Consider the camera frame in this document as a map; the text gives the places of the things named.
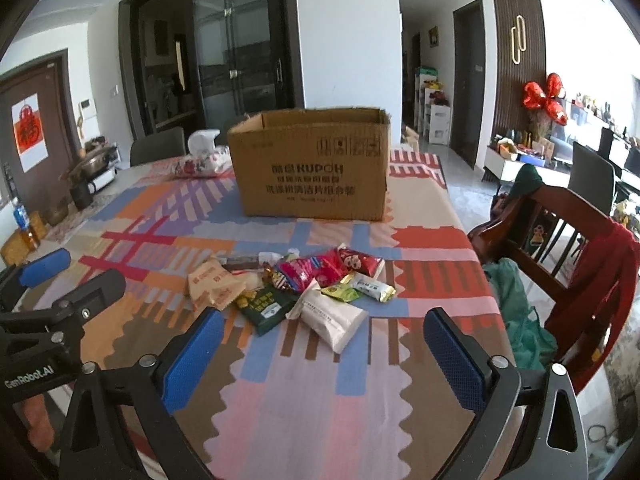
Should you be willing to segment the beige orange snack packet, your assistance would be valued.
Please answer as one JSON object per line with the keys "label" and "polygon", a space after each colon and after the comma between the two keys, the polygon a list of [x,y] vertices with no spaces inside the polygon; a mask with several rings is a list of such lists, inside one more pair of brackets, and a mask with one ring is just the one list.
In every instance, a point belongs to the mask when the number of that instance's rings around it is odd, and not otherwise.
{"label": "beige orange snack packet", "polygon": [[223,311],[245,290],[245,283],[226,270],[216,258],[203,262],[188,276],[188,291],[196,313],[212,307]]}

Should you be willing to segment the dark green cracker packet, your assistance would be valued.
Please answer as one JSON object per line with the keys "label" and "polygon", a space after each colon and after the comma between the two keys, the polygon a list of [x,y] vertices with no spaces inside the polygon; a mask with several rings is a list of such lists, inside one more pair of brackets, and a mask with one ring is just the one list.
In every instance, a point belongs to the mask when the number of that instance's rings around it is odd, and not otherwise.
{"label": "dark green cracker packet", "polygon": [[236,298],[234,303],[254,326],[256,335],[262,336],[286,318],[295,306],[297,298],[294,292],[266,285],[262,289],[246,292]]}

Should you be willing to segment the white gold candy packet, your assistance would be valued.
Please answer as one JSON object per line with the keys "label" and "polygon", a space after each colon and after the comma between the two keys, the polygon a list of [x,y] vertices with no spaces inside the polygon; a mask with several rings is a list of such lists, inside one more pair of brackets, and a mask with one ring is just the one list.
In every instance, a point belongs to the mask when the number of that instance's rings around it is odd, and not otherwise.
{"label": "white gold candy packet", "polygon": [[353,273],[348,284],[357,292],[378,302],[387,302],[396,295],[396,289],[393,286],[360,273]]}

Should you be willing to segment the white tissue-like snack pack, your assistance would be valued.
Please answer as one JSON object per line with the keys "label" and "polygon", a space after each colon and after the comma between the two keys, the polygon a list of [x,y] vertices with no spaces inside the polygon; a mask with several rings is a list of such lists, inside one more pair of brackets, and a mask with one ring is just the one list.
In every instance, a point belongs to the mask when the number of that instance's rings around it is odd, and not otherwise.
{"label": "white tissue-like snack pack", "polygon": [[285,317],[302,320],[331,350],[341,354],[367,318],[365,310],[326,296],[316,280],[312,280]]}

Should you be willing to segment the red snack packet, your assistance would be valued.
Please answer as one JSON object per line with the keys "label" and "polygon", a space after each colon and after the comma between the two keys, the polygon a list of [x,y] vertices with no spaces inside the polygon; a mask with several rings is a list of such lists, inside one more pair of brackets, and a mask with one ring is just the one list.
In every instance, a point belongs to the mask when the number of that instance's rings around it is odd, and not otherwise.
{"label": "red snack packet", "polygon": [[385,266],[383,258],[375,257],[365,252],[358,252],[358,250],[349,248],[345,244],[338,246],[336,251],[341,262],[348,270],[367,275],[369,278],[378,278]]}

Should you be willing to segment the pink snack bag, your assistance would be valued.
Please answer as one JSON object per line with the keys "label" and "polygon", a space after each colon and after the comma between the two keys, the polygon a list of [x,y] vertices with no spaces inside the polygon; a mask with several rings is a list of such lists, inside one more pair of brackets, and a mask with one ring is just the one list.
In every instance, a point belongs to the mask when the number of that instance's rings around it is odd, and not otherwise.
{"label": "pink snack bag", "polygon": [[274,268],[288,278],[290,291],[296,294],[304,292],[312,281],[326,287],[340,282],[348,274],[336,248],[323,254],[282,260]]}

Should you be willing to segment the small green yellow packet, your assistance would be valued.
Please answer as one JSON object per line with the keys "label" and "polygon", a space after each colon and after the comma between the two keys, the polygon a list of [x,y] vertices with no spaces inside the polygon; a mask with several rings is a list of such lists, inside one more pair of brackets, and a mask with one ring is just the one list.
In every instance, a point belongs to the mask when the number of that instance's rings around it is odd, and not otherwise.
{"label": "small green yellow packet", "polygon": [[326,295],[330,298],[333,298],[337,301],[346,302],[346,304],[350,304],[351,302],[359,299],[361,297],[360,292],[358,290],[349,286],[349,284],[345,283],[337,283],[331,286],[326,286],[320,289],[323,295]]}

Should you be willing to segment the green cloth on chair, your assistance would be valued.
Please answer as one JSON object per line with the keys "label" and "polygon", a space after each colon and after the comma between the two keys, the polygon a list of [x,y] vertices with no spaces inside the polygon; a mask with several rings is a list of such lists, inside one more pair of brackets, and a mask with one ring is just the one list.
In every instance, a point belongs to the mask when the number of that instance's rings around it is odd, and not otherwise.
{"label": "green cloth on chair", "polygon": [[483,264],[483,271],[497,300],[516,366],[545,370],[553,362],[558,344],[529,303],[518,265],[502,258]]}

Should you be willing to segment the black mug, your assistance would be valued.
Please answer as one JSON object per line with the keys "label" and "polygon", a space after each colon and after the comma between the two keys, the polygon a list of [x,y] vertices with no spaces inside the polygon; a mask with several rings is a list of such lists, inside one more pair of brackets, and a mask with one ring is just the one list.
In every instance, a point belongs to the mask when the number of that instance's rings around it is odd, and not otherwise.
{"label": "black mug", "polygon": [[90,183],[86,180],[77,182],[70,188],[70,196],[78,211],[87,209],[93,203]]}

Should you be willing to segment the electric hot pot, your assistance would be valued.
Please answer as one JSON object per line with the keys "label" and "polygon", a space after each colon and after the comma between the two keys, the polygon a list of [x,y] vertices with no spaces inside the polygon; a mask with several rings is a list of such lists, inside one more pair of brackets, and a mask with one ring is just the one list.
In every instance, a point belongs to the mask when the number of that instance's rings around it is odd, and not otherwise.
{"label": "electric hot pot", "polygon": [[116,144],[104,144],[86,154],[78,164],[67,174],[66,180],[70,184],[88,184],[89,192],[96,194],[102,188],[112,183],[117,174],[117,164],[120,162],[119,150]]}

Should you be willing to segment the grey dining chair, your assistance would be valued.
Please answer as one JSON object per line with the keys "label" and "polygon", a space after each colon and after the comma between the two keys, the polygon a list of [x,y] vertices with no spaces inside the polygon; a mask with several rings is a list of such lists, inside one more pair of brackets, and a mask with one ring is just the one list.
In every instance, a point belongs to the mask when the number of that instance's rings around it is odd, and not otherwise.
{"label": "grey dining chair", "polygon": [[186,154],[182,127],[174,127],[135,140],[130,148],[130,166],[137,167]]}

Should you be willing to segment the red wooden chair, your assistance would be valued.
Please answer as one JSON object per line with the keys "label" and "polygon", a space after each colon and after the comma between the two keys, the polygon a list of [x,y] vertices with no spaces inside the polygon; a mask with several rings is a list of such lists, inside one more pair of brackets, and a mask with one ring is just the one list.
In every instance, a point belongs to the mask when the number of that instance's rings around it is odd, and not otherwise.
{"label": "red wooden chair", "polygon": [[[565,297],[588,240],[604,232],[608,220],[613,219],[568,188],[544,184],[510,200],[497,218],[472,229],[469,240],[482,263],[513,260],[551,301],[551,313]],[[578,348],[556,358],[565,365]]]}

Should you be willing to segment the floral tissue pack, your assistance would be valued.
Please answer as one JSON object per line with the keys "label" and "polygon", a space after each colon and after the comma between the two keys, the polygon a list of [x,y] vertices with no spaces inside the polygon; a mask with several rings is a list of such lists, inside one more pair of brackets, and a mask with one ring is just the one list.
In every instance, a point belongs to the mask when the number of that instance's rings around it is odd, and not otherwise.
{"label": "floral tissue pack", "polygon": [[171,166],[175,178],[213,179],[232,168],[232,159],[227,145],[218,145],[218,129],[203,129],[192,133],[186,141],[188,154]]}

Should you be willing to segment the colourful patterned tablecloth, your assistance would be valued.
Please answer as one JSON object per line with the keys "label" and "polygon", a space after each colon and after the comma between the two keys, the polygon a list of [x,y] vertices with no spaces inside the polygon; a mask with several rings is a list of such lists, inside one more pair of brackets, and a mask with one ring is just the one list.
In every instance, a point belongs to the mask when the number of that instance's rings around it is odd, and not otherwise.
{"label": "colourful patterned tablecloth", "polygon": [[246,289],[176,419],[219,479],[428,479],[472,420],[423,338],[444,310],[494,356],[511,352],[496,300],[434,155],[394,151],[379,222],[244,214],[232,174],[122,172],[52,230],[67,270],[26,292],[42,309],[107,269],[125,295],[86,325],[106,370],[158,353],[195,320],[204,273]]}

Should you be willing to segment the white shelf unit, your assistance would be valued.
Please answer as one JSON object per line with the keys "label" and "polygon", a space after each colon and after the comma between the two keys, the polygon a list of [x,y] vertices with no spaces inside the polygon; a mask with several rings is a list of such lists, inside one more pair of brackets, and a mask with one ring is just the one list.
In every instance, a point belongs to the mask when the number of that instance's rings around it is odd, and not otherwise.
{"label": "white shelf unit", "polygon": [[424,89],[423,133],[428,143],[448,145],[450,142],[451,107],[439,90]]}

